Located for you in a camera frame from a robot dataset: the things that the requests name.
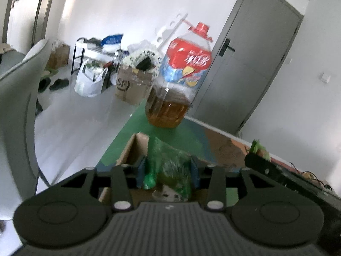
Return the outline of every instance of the ribbed gray surface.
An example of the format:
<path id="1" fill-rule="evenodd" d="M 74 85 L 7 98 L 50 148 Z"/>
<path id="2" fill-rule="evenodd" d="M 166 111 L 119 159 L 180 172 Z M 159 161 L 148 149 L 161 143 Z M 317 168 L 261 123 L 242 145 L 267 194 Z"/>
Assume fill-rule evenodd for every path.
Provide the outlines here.
<path id="1" fill-rule="evenodd" d="M 144 202 L 128 213 L 116 214 L 94 239 L 65 250 L 25 245 L 16 256 L 322 256 L 313 245 L 275 250 L 256 245 L 235 232 L 222 214 L 208 213 L 198 203 Z"/>

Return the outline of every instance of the black door handle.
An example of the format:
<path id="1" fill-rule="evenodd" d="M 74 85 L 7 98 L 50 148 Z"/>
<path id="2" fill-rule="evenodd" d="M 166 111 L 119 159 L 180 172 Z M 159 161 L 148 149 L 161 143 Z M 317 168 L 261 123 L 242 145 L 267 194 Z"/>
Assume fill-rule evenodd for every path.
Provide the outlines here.
<path id="1" fill-rule="evenodd" d="M 226 49 L 229 49 L 229 50 L 231 50 L 233 52 L 236 51 L 234 48 L 229 46 L 230 42 L 231 42 L 231 39 L 229 39 L 229 38 L 227 38 L 225 40 L 224 45 L 223 45 L 223 47 L 221 48 L 221 50 L 219 52 L 219 56 L 221 56 L 221 57 L 224 56 Z"/>

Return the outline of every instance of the bottle label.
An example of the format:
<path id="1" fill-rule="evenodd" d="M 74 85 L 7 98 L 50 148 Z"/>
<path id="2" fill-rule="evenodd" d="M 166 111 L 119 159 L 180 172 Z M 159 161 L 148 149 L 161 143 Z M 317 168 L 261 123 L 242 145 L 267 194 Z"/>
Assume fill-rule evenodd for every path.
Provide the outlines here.
<path id="1" fill-rule="evenodd" d="M 160 73 L 169 83 L 198 89 L 212 62 L 211 52 L 182 39 L 173 40 L 163 59 Z"/>

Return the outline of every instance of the open cardboard box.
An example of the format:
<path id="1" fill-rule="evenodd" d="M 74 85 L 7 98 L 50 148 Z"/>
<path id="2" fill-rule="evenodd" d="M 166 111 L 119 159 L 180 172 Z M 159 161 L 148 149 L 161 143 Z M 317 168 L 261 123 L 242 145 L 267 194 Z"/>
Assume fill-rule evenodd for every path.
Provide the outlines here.
<path id="1" fill-rule="evenodd" d="M 144 133 L 133 134 L 129 141 L 127 142 L 124 150 L 122 151 L 120 157 L 117 160 L 116 165 L 121 164 L 134 164 L 139 157 L 147 156 L 148 154 L 148 141 L 149 136 Z M 130 194 L 132 196 L 134 207 L 136 208 L 140 202 L 143 201 L 154 201 L 152 197 L 152 193 L 155 191 L 155 188 L 150 190 L 144 189 L 130 189 Z M 207 197 L 207 189 L 195 190 L 192 189 L 192 196 L 189 199 L 190 201 L 198 201 L 200 204 L 204 205 Z M 100 195 L 99 201 L 106 205 L 111 205 L 111 189 L 105 188 Z"/>

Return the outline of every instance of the lemon slice image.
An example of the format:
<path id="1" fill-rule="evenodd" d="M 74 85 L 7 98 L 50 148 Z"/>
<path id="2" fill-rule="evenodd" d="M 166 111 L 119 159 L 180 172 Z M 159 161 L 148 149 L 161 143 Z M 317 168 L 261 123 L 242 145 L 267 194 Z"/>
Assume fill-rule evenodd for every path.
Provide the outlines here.
<path id="1" fill-rule="evenodd" d="M 198 81 L 186 81 L 186 84 L 187 84 L 189 87 L 196 86 L 197 83 L 198 83 Z"/>
<path id="2" fill-rule="evenodd" d="M 194 71 L 195 71 L 195 69 L 193 67 L 186 66 L 182 71 L 182 75 L 187 76 L 187 75 L 193 73 Z"/>

